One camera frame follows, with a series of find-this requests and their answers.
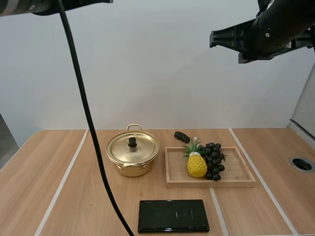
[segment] yellow pineapple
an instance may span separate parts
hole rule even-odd
[[[199,143],[198,139],[194,142],[191,138],[190,146],[183,145],[186,148],[185,157],[189,157],[187,162],[188,173],[196,178],[204,177],[207,173],[207,164],[201,156],[205,152],[200,151],[201,146],[198,146]]]

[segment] grape bunch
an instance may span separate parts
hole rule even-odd
[[[222,160],[225,161],[225,155],[221,151],[221,144],[208,143],[205,147],[201,146],[201,151],[205,154],[201,156],[205,159],[207,164],[207,173],[205,177],[209,180],[218,181],[221,179],[220,172],[225,170],[222,165]]]

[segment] phone screen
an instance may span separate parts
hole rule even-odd
[[[140,201],[139,233],[208,232],[202,200]]]

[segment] table surface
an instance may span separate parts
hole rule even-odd
[[[136,235],[139,201],[166,199],[204,201],[211,230],[200,236],[315,234],[315,173],[299,172],[288,161],[292,157],[315,161],[315,150],[293,131],[182,131],[204,142],[238,147],[258,185],[166,189],[164,148],[182,145],[173,137],[175,130],[148,130],[160,142],[153,169],[141,177],[124,177],[106,156],[108,141],[122,130],[98,130],[111,189]],[[127,235],[103,186],[89,132],[36,133],[0,170],[0,235]]]

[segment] wooden tray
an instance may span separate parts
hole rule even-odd
[[[188,174],[188,157],[184,156],[183,147],[165,148],[166,188],[251,188],[256,180],[236,147],[222,147],[226,155],[225,167],[220,172],[221,180],[207,180],[205,177],[194,178]]]

